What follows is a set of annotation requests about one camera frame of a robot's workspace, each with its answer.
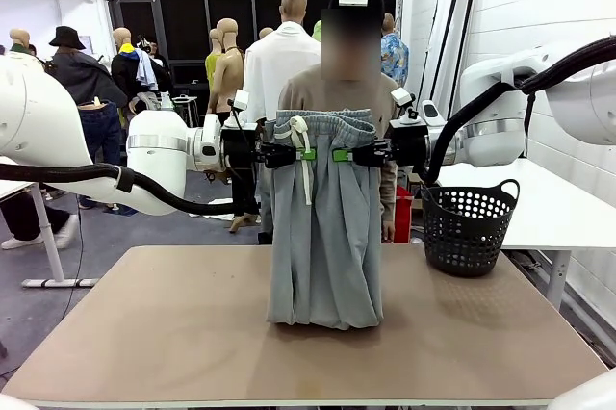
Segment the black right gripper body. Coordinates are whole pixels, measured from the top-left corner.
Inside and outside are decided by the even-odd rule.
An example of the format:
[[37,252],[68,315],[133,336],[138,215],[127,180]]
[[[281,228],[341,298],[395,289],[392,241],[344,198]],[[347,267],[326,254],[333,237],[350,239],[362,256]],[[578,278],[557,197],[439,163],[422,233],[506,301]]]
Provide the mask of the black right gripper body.
[[393,159],[398,166],[422,166],[429,150],[425,124],[392,123],[390,132]]

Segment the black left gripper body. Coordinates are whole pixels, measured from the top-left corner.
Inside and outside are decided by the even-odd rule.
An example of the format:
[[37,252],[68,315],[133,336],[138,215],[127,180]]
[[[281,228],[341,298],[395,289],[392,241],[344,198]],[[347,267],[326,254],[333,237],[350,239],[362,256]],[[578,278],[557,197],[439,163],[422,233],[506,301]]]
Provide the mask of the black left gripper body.
[[223,129],[221,139],[223,159],[228,167],[235,170],[253,168],[254,129]]

